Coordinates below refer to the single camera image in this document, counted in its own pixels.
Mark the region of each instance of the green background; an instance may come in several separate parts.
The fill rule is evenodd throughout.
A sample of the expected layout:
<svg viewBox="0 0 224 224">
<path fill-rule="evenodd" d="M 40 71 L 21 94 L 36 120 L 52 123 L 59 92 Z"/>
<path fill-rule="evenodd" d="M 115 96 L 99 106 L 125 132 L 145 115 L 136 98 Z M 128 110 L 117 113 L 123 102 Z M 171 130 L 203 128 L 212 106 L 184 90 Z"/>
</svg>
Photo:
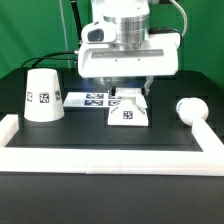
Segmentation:
<svg viewBox="0 0 224 224">
<path fill-rule="evenodd" d="M 0 77 L 29 58 L 66 50 L 60 1 L 68 49 L 77 49 L 69 0 L 0 0 Z M 202 72 L 224 89 L 224 1 L 180 0 L 179 3 L 189 20 L 188 32 L 178 50 L 179 69 Z M 79 0 L 78 5 L 82 24 L 91 22 L 90 0 Z M 183 19 L 173 5 L 153 5 L 150 24 L 151 27 L 171 26 L 182 30 Z M 67 61 L 48 60 L 41 66 L 69 65 Z"/>
</svg>

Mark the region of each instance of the black surface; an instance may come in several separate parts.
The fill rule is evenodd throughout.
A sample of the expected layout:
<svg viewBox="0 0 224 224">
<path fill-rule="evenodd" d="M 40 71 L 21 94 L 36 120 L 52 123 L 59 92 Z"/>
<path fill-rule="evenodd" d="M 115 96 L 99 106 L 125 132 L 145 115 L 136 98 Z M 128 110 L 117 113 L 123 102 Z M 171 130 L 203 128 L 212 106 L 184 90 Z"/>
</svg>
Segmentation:
<svg viewBox="0 0 224 224">
<path fill-rule="evenodd" d="M 59 78 L 63 99 L 68 91 L 96 87 L 68 69 Z M 207 122 L 224 136 L 223 91 L 201 73 L 156 78 L 147 97 L 150 126 L 142 128 L 107 126 L 107 109 L 67 108 L 56 122 L 26 121 L 25 83 L 21 69 L 0 80 L 0 119 L 20 117 L 9 146 L 200 150 L 175 112 L 183 97 L 205 100 Z M 0 224 L 219 224 L 223 211 L 223 177 L 0 173 Z"/>
</svg>

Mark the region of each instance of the black cable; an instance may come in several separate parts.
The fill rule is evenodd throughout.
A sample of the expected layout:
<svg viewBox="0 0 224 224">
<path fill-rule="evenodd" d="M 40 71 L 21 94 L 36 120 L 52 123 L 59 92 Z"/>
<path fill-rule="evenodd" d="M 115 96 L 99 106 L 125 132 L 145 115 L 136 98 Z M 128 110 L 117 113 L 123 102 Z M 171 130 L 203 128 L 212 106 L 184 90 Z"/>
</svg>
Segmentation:
<svg viewBox="0 0 224 224">
<path fill-rule="evenodd" d="M 182 45 L 183 42 L 183 36 L 180 33 L 179 30 L 171 28 L 171 27 L 161 27 L 161 28 L 150 28 L 148 30 L 149 35 L 150 34 L 166 34 L 166 33 L 178 33 L 180 35 L 180 46 Z"/>
<path fill-rule="evenodd" d="M 70 0 L 70 2 L 71 2 L 74 18 L 75 18 L 75 25 L 76 25 L 76 29 L 77 29 L 77 35 L 78 35 L 78 39 L 79 39 L 79 43 L 80 43 L 82 41 L 82 36 L 81 36 L 82 25 L 81 25 L 81 20 L 80 20 L 80 16 L 79 16 L 78 4 L 77 4 L 77 0 Z"/>
<path fill-rule="evenodd" d="M 52 57 L 39 57 L 38 58 L 37 57 L 37 58 L 30 58 L 29 60 L 24 61 L 23 64 L 21 65 L 21 68 L 24 67 L 24 65 L 27 64 L 28 62 L 33 61 L 33 60 L 39 60 L 39 59 L 41 59 L 41 60 L 50 59 L 50 60 L 58 60 L 58 61 L 60 61 L 60 60 L 63 60 L 63 61 L 66 61 L 66 60 L 77 61 L 76 58 L 52 58 Z"/>
<path fill-rule="evenodd" d="M 46 54 L 43 57 L 40 57 L 33 65 L 32 68 L 35 68 L 41 61 L 44 60 L 44 57 L 53 57 L 53 56 L 59 56 L 59 55 L 66 55 L 66 54 L 74 54 L 74 51 L 62 51 L 62 52 L 56 52 L 52 54 Z"/>
</svg>

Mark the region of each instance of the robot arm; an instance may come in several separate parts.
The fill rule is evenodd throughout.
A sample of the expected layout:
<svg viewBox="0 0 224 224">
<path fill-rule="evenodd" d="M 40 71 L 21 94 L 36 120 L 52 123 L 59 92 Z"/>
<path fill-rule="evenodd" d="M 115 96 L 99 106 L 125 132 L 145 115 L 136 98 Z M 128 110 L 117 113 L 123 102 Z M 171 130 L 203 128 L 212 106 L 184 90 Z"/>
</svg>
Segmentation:
<svg viewBox="0 0 224 224">
<path fill-rule="evenodd" d="M 92 9 L 94 22 L 83 29 L 79 51 L 82 77 L 147 77 L 176 73 L 180 35 L 149 35 L 148 0 L 92 0 Z"/>
</svg>

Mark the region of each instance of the white robot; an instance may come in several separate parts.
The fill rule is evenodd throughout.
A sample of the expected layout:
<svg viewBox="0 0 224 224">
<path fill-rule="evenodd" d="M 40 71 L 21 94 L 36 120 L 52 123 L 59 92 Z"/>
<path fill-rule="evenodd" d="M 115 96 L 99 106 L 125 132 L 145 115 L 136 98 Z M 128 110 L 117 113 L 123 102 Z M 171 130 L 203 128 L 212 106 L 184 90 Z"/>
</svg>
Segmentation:
<svg viewBox="0 0 224 224">
<path fill-rule="evenodd" d="M 113 78 L 146 77 L 146 95 L 154 76 L 174 75 L 178 70 L 181 35 L 148 32 L 149 3 L 158 2 L 91 0 L 93 22 L 82 30 L 79 74 L 83 78 L 100 78 L 109 85 Z M 110 108 L 108 124 L 147 126 L 142 92 L 141 88 L 117 88 L 114 94 L 122 100 L 119 106 Z"/>
</svg>

